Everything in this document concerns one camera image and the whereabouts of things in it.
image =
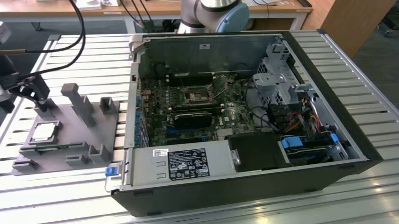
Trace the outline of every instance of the cpu holder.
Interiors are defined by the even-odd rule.
[[[112,161],[118,102],[104,97],[90,103],[77,93],[77,84],[64,84],[62,96],[72,104],[33,108],[37,117],[13,162],[12,175],[38,174],[105,167]]]

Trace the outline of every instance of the green circuit board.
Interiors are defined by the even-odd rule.
[[[215,75],[205,85],[181,82],[180,86],[169,86],[166,80],[148,79],[141,89],[149,145],[219,140],[221,130],[231,134],[253,132],[253,120],[243,101],[245,83],[247,79],[235,79],[233,74]],[[209,126],[183,129],[173,126],[179,116],[193,114],[211,116]]]

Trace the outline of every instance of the table leg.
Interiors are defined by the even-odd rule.
[[[134,34],[136,33],[136,24],[134,24],[133,19],[128,15],[124,15],[124,24],[125,24],[126,33]]]
[[[32,22],[30,24],[32,24],[36,31],[41,30],[40,22]]]
[[[307,13],[296,13],[289,30],[300,30],[301,25],[304,24],[305,16]]]

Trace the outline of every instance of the barcode sticker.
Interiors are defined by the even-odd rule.
[[[152,151],[152,156],[153,156],[153,157],[154,157],[154,156],[165,156],[165,155],[168,155],[168,151],[169,151],[168,148],[154,149],[154,150]]]

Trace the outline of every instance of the floor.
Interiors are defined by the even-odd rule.
[[[36,31],[29,23],[8,24],[12,37],[0,49],[41,49],[50,34],[78,34],[77,22],[42,23],[41,31]],[[121,21],[85,22],[86,34],[125,33]],[[384,27],[375,30],[363,45],[353,61],[385,94],[391,102],[399,107],[399,32],[384,37]],[[29,73],[37,59],[37,54],[13,55],[10,59],[20,73]]]

